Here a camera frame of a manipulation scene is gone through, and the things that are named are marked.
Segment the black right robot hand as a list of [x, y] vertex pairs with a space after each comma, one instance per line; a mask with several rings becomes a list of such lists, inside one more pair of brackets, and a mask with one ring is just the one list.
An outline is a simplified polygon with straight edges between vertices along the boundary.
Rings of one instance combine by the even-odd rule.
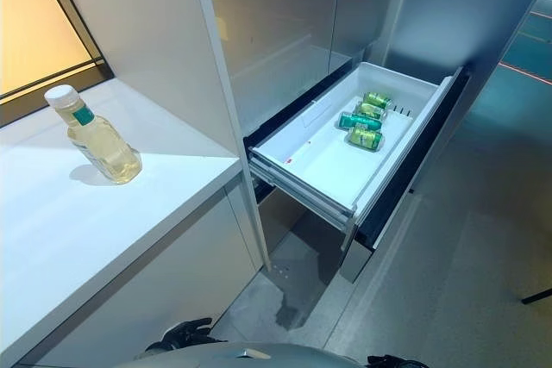
[[407, 368], [417, 367], [413, 360], [402, 359], [392, 355], [368, 356], [366, 367], [369, 368]]

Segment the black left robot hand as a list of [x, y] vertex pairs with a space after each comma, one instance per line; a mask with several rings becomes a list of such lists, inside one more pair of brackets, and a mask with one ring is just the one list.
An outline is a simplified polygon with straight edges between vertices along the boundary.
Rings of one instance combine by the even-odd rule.
[[183, 321], [168, 329], [161, 340], [148, 346], [146, 351], [172, 351], [188, 346], [221, 342], [210, 336], [211, 324], [210, 317]]

